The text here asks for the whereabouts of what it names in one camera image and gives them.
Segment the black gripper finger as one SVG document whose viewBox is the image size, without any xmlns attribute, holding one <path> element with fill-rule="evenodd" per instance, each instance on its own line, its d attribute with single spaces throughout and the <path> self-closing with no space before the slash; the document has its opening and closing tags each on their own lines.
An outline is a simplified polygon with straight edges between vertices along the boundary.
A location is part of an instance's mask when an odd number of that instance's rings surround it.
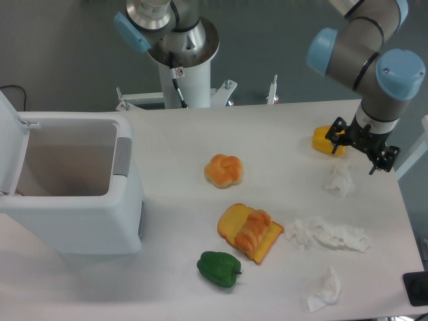
<svg viewBox="0 0 428 321">
<path fill-rule="evenodd" d="M 339 146 L 348 146 L 347 129 L 348 125 L 341 117 L 338 117 L 328 129 L 325 139 L 331 142 L 332 153 L 336 153 Z"/>
<path fill-rule="evenodd" d="M 389 173 L 400 153 L 401 149 L 397 146 L 384 145 L 381 148 L 370 150 L 368 152 L 368 159 L 372 163 L 372 169 L 369 175 L 375 171 L 385 171 Z"/>
</svg>

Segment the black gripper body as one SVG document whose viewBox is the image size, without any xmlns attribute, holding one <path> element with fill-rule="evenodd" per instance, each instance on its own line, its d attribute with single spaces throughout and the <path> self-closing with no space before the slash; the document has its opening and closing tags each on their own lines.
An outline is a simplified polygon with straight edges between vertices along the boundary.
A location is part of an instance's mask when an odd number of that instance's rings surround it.
<svg viewBox="0 0 428 321">
<path fill-rule="evenodd" d="M 378 158 L 384 149 L 389 134 L 389 132 L 375 134 L 368 129 L 368 125 L 362 128 L 358 124 L 351 124 L 345 130 L 350 146 L 365 153 L 369 159 Z"/>
</svg>

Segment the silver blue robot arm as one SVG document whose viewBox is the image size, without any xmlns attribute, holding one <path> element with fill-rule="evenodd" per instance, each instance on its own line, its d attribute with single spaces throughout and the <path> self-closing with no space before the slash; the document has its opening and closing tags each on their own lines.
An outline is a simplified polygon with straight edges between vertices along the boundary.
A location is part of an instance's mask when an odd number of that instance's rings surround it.
<svg viewBox="0 0 428 321">
<path fill-rule="evenodd" d="M 347 26 L 326 28 L 313 39 L 307 64 L 362 98 L 351 123 L 338 118 L 326 138 L 333 149 L 365 153 L 377 171 L 390 171 L 399 148 L 386 144 L 425 78 L 423 60 L 409 50 L 382 51 L 408 13 L 406 1 L 333 1 Z M 211 59 L 219 49 L 214 25 L 197 1 L 128 1 L 114 25 L 135 51 L 157 63 L 166 108 L 226 106 L 236 85 L 211 87 Z"/>
</svg>

